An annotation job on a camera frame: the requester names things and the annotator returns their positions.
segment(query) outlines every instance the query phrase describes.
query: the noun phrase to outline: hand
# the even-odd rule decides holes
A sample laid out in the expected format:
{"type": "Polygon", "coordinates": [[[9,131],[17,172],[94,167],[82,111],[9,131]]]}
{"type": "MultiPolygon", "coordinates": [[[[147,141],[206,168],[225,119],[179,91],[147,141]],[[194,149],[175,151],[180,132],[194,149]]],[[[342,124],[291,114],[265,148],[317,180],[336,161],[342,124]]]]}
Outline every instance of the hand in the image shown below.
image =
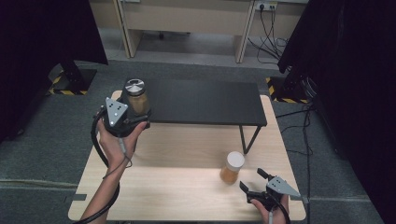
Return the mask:
{"type": "MultiPolygon", "coordinates": [[[[146,122],[139,123],[134,128],[133,132],[131,132],[127,137],[123,138],[123,143],[126,149],[125,155],[129,159],[131,159],[134,154],[134,147],[137,138],[145,130],[146,124],[146,122]]],[[[106,130],[105,124],[101,119],[99,119],[97,123],[97,128],[100,134],[99,143],[102,146],[102,150],[105,152],[108,160],[108,168],[109,170],[114,170],[125,160],[125,155],[123,154],[120,146],[120,140],[118,137],[115,137],[106,130]]]]}
{"type": "MultiPolygon", "coordinates": [[[[256,206],[257,210],[259,210],[260,214],[262,214],[262,220],[264,224],[268,224],[269,212],[265,209],[264,205],[259,201],[252,199],[251,203],[256,206]]],[[[285,207],[286,211],[289,213],[289,195],[284,194],[280,199],[280,203],[285,207]]],[[[273,211],[273,224],[284,224],[286,223],[285,216],[282,213],[280,208],[277,208],[273,211]]]]}

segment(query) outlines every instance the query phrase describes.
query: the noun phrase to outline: glass jar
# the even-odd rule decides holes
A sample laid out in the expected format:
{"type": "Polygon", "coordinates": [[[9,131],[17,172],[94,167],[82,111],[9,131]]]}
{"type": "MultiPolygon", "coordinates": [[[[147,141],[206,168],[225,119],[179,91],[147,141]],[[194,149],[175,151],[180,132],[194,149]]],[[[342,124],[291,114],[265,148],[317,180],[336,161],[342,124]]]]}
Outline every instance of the glass jar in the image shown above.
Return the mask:
{"type": "Polygon", "coordinates": [[[136,116],[149,112],[149,99],[146,95],[145,83],[140,79],[131,79],[125,85],[129,103],[136,116]]]}
{"type": "Polygon", "coordinates": [[[233,151],[227,156],[226,164],[220,171],[221,179],[227,184],[233,184],[238,179],[239,170],[245,163],[242,153],[233,151]]]}

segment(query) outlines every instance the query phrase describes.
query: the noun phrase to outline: gray carpet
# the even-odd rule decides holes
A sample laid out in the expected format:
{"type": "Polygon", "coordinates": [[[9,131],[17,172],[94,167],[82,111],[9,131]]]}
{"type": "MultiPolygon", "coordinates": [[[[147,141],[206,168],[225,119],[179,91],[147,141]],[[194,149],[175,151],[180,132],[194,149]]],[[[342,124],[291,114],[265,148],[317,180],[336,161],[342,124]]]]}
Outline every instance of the gray carpet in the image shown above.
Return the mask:
{"type": "MultiPolygon", "coordinates": [[[[92,142],[92,115],[127,77],[213,79],[258,84],[283,76],[275,70],[218,66],[110,61],[93,65],[98,73],[84,96],[51,95],[27,124],[23,135],[0,145],[0,223],[71,223],[70,197],[77,189],[92,142]]],[[[55,67],[50,74],[59,73],[55,67]]],[[[299,111],[302,105],[273,102],[276,115],[299,111]]],[[[311,156],[311,223],[383,223],[348,161],[334,153],[322,120],[310,113],[306,129],[311,156]]],[[[304,114],[278,119],[280,130],[301,126],[304,114]]],[[[286,149],[305,152],[302,128],[282,133],[286,149]]],[[[306,156],[289,152],[301,193],[307,194],[306,156]]],[[[293,223],[306,223],[306,220],[293,223]]]]}

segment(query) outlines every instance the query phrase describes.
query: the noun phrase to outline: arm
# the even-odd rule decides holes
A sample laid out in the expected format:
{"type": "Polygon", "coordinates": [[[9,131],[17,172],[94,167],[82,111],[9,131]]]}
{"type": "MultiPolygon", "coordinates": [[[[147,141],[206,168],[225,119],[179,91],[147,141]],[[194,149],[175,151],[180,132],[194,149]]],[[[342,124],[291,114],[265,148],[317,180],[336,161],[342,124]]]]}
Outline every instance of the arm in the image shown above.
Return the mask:
{"type": "MultiPolygon", "coordinates": [[[[257,210],[259,210],[260,214],[262,214],[262,220],[264,224],[269,224],[270,213],[265,209],[264,205],[259,201],[252,199],[251,203],[256,206],[257,210]]],[[[289,195],[283,195],[280,199],[280,203],[285,207],[286,211],[289,213],[289,195]]],[[[284,224],[286,223],[285,216],[283,215],[282,211],[278,208],[273,211],[272,214],[272,221],[273,224],[284,224]]]]}
{"type": "MultiPolygon", "coordinates": [[[[137,137],[143,132],[146,124],[146,122],[138,124],[130,135],[123,138],[123,143],[126,149],[126,153],[123,154],[119,138],[111,135],[105,129],[105,125],[101,119],[98,121],[97,128],[100,134],[99,143],[102,147],[102,150],[106,154],[108,168],[106,171],[106,177],[93,195],[81,219],[90,217],[97,213],[99,210],[105,207],[105,205],[107,205],[107,203],[113,197],[122,174],[125,171],[125,167],[128,164],[129,159],[131,159],[134,155],[134,146],[137,141],[137,137]]],[[[106,218],[107,212],[94,220],[92,223],[106,223],[106,218]]]]}

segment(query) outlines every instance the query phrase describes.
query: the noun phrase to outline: jar lid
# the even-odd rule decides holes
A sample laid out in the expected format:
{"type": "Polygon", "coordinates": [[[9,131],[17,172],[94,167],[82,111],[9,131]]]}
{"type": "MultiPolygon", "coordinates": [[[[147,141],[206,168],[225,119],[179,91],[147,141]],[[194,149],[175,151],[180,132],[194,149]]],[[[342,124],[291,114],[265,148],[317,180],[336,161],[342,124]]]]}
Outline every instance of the jar lid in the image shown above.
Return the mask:
{"type": "Polygon", "coordinates": [[[238,172],[245,163],[245,157],[242,153],[233,151],[227,156],[227,167],[232,171],[238,172]]]}
{"type": "Polygon", "coordinates": [[[125,90],[132,96],[141,95],[145,92],[145,83],[140,79],[131,79],[126,82],[125,90]]]}

